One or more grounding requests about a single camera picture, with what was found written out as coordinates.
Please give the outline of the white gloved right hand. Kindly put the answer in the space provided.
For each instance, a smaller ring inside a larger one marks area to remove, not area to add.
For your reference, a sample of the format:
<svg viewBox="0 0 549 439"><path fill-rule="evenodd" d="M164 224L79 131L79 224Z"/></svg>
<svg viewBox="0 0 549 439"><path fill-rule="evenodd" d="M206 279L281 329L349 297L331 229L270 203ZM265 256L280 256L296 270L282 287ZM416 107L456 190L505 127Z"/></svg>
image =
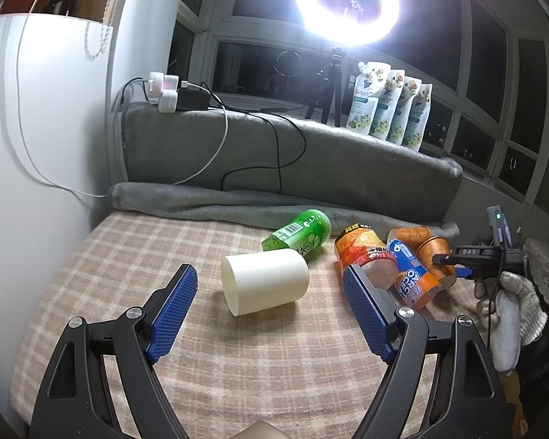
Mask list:
<svg viewBox="0 0 549 439"><path fill-rule="evenodd" d="M474 282L476 311L487 330L495 370L505 374L517 366L521 349L542 336L549 316L542 310L533 283L503 271L493 300L484 281Z"/></svg>

